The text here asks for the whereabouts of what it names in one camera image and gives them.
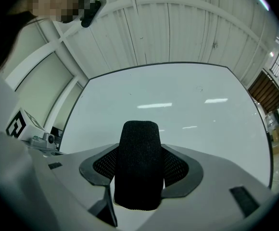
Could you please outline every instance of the person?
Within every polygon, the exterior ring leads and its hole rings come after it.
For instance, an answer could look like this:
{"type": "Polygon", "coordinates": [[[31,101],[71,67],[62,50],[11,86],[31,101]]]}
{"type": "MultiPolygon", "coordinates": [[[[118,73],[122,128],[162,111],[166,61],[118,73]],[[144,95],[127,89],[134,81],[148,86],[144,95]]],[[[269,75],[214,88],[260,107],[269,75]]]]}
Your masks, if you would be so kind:
{"type": "Polygon", "coordinates": [[[71,22],[87,0],[18,0],[4,16],[0,14],[0,69],[11,54],[19,32],[37,17],[71,22]]]}

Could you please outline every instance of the black mesh panel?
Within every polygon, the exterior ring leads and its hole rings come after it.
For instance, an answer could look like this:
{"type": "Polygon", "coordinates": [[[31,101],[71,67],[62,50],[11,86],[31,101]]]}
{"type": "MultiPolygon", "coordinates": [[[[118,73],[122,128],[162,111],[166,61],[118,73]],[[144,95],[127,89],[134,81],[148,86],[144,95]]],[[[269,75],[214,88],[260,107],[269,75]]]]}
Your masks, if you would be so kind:
{"type": "Polygon", "coordinates": [[[93,169],[99,174],[113,179],[115,175],[117,148],[93,163],[93,169]]]}
{"type": "Polygon", "coordinates": [[[165,186],[168,187],[177,181],[183,179],[188,171],[188,164],[181,160],[179,157],[175,156],[168,150],[163,148],[164,157],[164,182],[165,186]]]}

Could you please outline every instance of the white board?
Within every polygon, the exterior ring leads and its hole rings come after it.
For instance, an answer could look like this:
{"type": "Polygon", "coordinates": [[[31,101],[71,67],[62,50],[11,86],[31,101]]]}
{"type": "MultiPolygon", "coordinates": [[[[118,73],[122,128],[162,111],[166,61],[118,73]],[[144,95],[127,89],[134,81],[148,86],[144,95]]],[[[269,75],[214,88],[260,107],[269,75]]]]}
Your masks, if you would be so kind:
{"type": "Polygon", "coordinates": [[[243,85],[225,67],[158,64],[91,79],[67,121],[60,151],[118,143],[130,120],[153,121],[161,143],[226,158],[269,185],[264,125],[243,85]]]}

